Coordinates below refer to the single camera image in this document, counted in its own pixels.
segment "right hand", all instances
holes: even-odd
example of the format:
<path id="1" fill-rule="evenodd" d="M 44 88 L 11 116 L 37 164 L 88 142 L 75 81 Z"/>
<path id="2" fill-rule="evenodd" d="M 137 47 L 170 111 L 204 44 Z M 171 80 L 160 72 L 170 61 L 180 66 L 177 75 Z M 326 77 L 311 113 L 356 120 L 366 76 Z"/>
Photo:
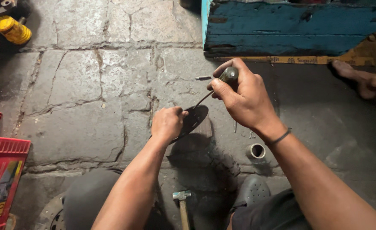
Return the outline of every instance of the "right hand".
<path id="1" fill-rule="evenodd" d="M 237 93 L 228 84 L 217 79 L 229 66 L 236 67 L 239 71 Z M 225 62 L 215 70 L 213 76 L 216 79 L 208 84 L 207 89 L 215 90 L 212 97 L 223 100 L 227 111 L 239 124 L 267 139 L 276 138 L 273 130 L 278 133 L 286 132 L 287 129 L 270 102 L 262 77 L 253 74 L 240 58 Z"/>

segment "black wristband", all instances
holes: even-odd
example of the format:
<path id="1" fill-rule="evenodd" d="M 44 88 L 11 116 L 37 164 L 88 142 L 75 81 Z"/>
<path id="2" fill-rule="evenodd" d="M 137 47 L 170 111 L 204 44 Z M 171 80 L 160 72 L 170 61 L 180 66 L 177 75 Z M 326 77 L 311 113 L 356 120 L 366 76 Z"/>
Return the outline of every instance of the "black wristband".
<path id="1" fill-rule="evenodd" d="M 277 142 L 283 140 L 287 135 L 289 135 L 289 133 L 291 133 L 291 128 L 288 128 L 287 129 L 287 132 L 283 134 L 283 136 L 279 137 L 277 140 L 273 141 L 273 142 L 270 142 L 270 143 L 266 143 L 265 142 L 265 145 L 272 145 L 272 144 L 276 144 Z"/>

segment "hammer head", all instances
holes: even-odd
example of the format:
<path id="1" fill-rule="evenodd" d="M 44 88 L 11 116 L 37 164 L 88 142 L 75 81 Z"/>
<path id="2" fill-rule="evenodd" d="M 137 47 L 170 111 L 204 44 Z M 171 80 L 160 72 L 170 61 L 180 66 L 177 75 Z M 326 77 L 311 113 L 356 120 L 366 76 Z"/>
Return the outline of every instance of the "hammer head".
<path id="1" fill-rule="evenodd" d="M 178 199 L 178 200 L 182 201 L 182 200 L 185 200 L 188 196 L 191 196 L 190 190 L 178 191 L 178 192 L 172 193 L 172 198 L 174 200 Z"/>

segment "hand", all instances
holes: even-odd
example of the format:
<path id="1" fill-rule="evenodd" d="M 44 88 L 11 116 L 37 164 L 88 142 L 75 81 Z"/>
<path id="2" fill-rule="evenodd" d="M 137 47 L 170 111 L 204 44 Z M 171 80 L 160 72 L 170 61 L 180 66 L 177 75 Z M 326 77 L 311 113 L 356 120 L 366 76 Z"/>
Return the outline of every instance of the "hand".
<path id="1" fill-rule="evenodd" d="M 162 108 L 152 118 L 152 137 L 163 138 L 170 142 L 177 138 L 182 129 L 182 120 L 188 116 L 188 111 L 182 111 L 179 106 Z"/>
<path id="2" fill-rule="evenodd" d="M 229 66 L 239 71 L 237 93 L 228 84 L 214 79 L 207 86 L 208 90 L 215 90 L 212 97 L 223 100 L 232 118 L 252 129 L 262 139 L 265 137 L 267 141 L 272 141 L 284 134 L 287 129 L 274 111 L 262 77 L 253 74 L 240 58 L 225 62 L 215 70 L 213 76 L 218 78 Z"/>

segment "yellow cylinder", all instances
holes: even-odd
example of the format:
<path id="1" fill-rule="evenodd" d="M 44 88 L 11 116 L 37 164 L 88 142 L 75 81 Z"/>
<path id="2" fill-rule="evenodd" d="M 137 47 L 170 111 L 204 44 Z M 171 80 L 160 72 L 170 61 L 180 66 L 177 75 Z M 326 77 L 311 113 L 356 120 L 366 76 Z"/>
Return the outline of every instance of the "yellow cylinder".
<path id="1" fill-rule="evenodd" d="M 0 33 L 17 45 L 24 44 L 32 37 L 32 31 L 11 16 L 0 17 Z"/>

